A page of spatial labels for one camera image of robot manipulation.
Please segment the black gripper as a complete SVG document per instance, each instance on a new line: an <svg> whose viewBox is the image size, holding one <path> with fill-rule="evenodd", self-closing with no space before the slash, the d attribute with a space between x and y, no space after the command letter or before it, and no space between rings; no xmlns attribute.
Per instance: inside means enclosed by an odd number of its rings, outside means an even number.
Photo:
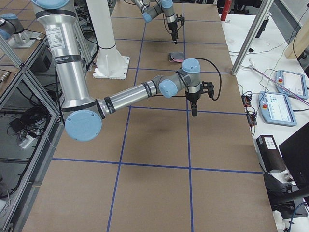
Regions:
<svg viewBox="0 0 309 232"><path fill-rule="evenodd" d="M178 44L177 40L178 40L178 25L177 22L168 22L168 29L171 32L171 37L172 37L172 41L174 42L174 44Z"/></svg>
<svg viewBox="0 0 309 232"><path fill-rule="evenodd" d="M198 91L196 93L189 93L186 92L186 98L190 101L190 107L191 107L191 113L193 117L196 117L198 112L197 112L197 101L201 97L201 91Z"/></svg>

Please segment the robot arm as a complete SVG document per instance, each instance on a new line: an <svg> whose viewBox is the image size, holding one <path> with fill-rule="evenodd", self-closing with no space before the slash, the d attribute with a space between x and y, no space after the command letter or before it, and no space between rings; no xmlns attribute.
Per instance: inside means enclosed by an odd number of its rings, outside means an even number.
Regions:
<svg viewBox="0 0 309 232"><path fill-rule="evenodd" d="M185 18L175 13L172 0L125 0L125 3L137 6L145 23L150 23L157 16L163 15L167 33L171 35L174 44L178 44L178 31L184 25Z"/></svg>
<svg viewBox="0 0 309 232"><path fill-rule="evenodd" d="M185 59L172 75L159 75L103 99L91 97L90 80L102 85L105 80L124 80L130 58L116 48L107 1L89 0L87 8L98 43L96 66L92 76L84 71L75 35L77 13L71 0L34 0L36 19L43 25L55 68L64 93L62 112L65 131L76 141L86 142L97 137L103 120L116 111L141 100L162 94L166 98L184 91L197 116L197 100L201 94L200 64L197 59Z"/></svg>

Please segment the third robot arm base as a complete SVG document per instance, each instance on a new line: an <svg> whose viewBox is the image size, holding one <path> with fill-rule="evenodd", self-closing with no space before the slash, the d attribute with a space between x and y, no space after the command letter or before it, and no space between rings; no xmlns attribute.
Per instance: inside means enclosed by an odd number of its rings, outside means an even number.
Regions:
<svg viewBox="0 0 309 232"><path fill-rule="evenodd" d="M18 17L13 13L0 16L0 36L12 48L30 49L35 41L41 40L39 32L25 30Z"/></svg>

